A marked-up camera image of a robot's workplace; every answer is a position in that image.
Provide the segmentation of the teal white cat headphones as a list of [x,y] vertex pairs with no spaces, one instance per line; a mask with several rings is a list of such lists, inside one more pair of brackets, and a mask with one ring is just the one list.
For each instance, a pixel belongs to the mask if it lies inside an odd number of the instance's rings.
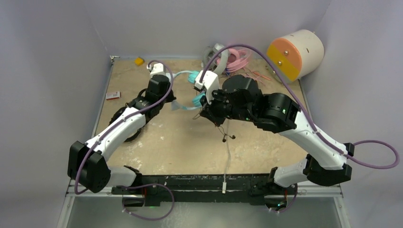
[[[184,70],[174,73],[173,79],[176,80],[179,75],[187,75],[186,81],[193,84],[198,74],[199,71]],[[197,111],[197,114],[192,117],[193,120],[196,120],[201,117],[202,104],[200,100],[205,95],[205,92],[197,92],[194,90],[195,95],[191,96],[192,91],[193,89],[191,89],[189,85],[187,85],[185,88],[180,88],[179,98],[176,98],[172,101],[171,110]]]

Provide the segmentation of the black headphones with cable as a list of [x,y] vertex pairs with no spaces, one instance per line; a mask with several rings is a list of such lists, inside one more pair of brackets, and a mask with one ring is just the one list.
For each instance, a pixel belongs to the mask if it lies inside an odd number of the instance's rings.
[[[109,125],[112,125],[118,118],[120,118],[120,116],[124,113],[125,109],[128,107],[129,103],[126,103],[123,107],[118,109],[117,112],[112,116]],[[124,127],[125,132],[128,136],[127,139],[124,141],[125,143],[129,143],[135,140],[143,129],[142,126],[139,127],[137,125],[132,125],[131,123],[129,123],[128,120],[124,123]]]

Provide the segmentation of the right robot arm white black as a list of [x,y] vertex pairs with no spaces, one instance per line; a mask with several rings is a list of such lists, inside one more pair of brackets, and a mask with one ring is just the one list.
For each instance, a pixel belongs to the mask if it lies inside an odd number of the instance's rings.
[[201,116],[216,126],[227,119],[251,122],[259,129],[290,139],[307,152],[298,163],[271,170],[267,180],[270,192],[279,193],[304,181],[332,186],[351,180],[352,167],[346,160],[354,153],[354,146],[320,134],[309,124],[302,107],[286,94],[264,94],[257,81],[242,75],[220,84],[212,72],[198,76],[194,88],[202,93]]

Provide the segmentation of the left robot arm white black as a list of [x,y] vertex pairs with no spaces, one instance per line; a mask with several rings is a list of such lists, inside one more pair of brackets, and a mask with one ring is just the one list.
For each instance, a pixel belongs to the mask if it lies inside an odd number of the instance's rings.
[[129,102],[101,133],[86,142],[74,142],[69,149],[68,177],[78,185],[98,193],[105,187],[123,187],[129,194],[137,194],[142,187],[140,172],[130,166],[108,167],[107,161],[131,135],[135,135],[157,116],[165,103],[175,98],[172,91],[173,77],[154,75],[148,87]]

